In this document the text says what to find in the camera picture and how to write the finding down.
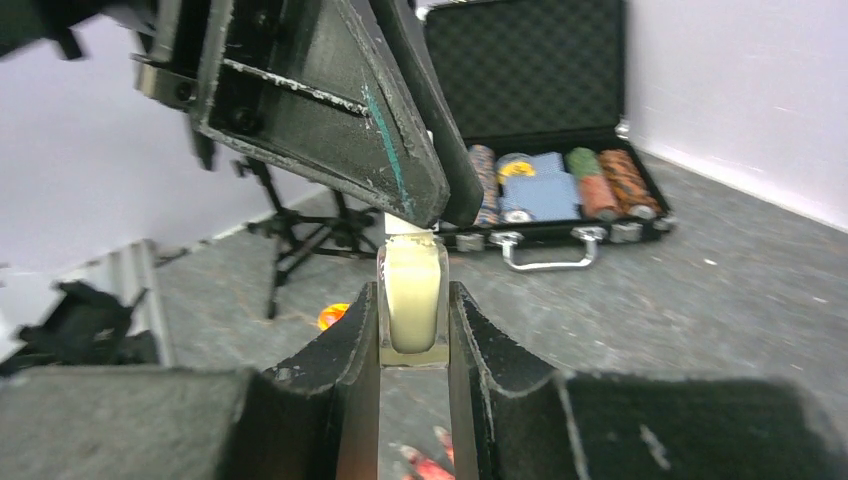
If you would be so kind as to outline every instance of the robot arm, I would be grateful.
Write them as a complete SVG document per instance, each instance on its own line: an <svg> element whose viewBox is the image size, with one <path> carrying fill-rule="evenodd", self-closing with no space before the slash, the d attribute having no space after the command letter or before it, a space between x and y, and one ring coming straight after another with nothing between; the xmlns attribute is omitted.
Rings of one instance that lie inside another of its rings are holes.
<svg viewBox="0 0 848 480"><path fill-rule="evenodd" d="M38 39L82 57L72 27L135 30L136 87L220 143L418 227L470 225L482 188L403 0L6 0L0 55ZM427 131L433 132L431 142Z"/></svg>

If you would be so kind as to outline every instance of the screw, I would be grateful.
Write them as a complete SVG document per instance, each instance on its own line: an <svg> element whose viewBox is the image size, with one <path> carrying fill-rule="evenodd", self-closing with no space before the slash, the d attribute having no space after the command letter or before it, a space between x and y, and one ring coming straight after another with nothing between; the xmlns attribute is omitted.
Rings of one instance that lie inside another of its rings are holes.
<svg viewBox="0 0 848 480"><path fill-rule="evenodd" d="M181 82L177 85L176 90L174 90L174 95L177 97L177 100L181 102L188 102L191 100L191 96L194 92L192 92L191 84L188 82Z"/></svg>
<svg viewBox="0 0 848 480"><path fill-rule="evenodd" d="M264 10L256 12L256 16L253 17L253 24L256 26L257 30L268 35L274 34L274 31L276 30L276 25L271 20L268 12Z"/></svg>
<svg viewBox="0 0 848 480"><path fill-rule="evenodd" d="M262 129L262 122L249 108L239 108L233 114L233 127L241 134L251 135Z"/></svg>

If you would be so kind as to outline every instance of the case latch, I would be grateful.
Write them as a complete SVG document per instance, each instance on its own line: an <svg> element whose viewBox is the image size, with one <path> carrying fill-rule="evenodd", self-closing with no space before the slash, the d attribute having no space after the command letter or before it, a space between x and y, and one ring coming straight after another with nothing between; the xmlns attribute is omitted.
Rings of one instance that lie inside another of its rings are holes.
<svg viewBox="0 0 848 480"><path fill-rule="evenodd" d="M640 240L642 240L641 223L618 223L612 226L610 242L636 243Z"/></svg>
<svg viewBox="0 0 848 480"><path fill-rule="evenodd" d="M486 238L479 233L456 236L456 249L460 252L482 252L486 248Z"/></svg>
<svg viewBox="0 0 848 480"><path fill-rule="evenodd" d="M624 141L630 140L630 121L621 117L618 121L618 125L615 126L615 136Z"/></svg>
<svg viewBox="0 0 848 480"><path fill-rule="evenodd" d="M669 213L663 218L658 218L654 222L654 228L661 232L670 232L677 226L677 217Z"/></svg>

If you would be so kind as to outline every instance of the white roller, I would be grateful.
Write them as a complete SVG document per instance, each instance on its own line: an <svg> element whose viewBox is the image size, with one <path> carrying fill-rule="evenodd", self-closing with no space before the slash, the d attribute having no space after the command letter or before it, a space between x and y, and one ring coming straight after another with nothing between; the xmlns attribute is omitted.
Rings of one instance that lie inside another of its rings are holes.
<svg viewBox="0 0 848 480"><path fill-rule="evenodd" d="M436 339L442 271L433 232L386 215L384 285L389 332L398 353L428 351Z"/></svg>

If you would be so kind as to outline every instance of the metal bracket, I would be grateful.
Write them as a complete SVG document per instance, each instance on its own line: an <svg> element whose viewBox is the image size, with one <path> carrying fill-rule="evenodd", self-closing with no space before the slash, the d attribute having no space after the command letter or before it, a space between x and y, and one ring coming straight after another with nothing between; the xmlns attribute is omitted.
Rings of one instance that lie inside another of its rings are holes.
<svg viewBox="0 0 848 480"><path fill-rule="evenodd" d="M616 127L615 127L615 135L618 138L620 138L624 141L629 140L630 139L630 121L627 120L624 117L621 117L621 120L619 120L618 125L616 125Z"/></svg>
<svg viewBox="0 0 848 480"><path fill-rule="evenodd" d="M482 252L486 248L486 238L480 233L456 236L456 249L460 252Z"/></svg>
<svg viewBox="0 0 848 480"><path fill-rule="evenodd" d="M612 243L636 243L642 240L641 223L617 223L612 226L610 241Z"/></svg>
<svg viewBox="0 0 848 480"><path fill-rule="evenodd" d="M598 242L603 240L607 231L601 227L575 228L571 235L586 245L586 254L576 262L540 262L518 264L515 261L515 247L524 239L518 232L497 232L490 237L492 243L501 246L504 263L516 272L543 272L551 270L583 270L592 266L598 259Z"/></svg>
<svg viewBox="0 0 848 480"><path fill-rule="evenodd" d="M197 82L194 79L145 63L144 57L138 56L136 61L139 65L136 89L166 107L188 109L196 96Z"/></svg>
<svg viewBox="0 0 848 480"><path fill-rule="evenodd" d="M668 214L663 218L659 218L654 222L654 228L661 232L670 232L677 226L677 217Z"/></svg>

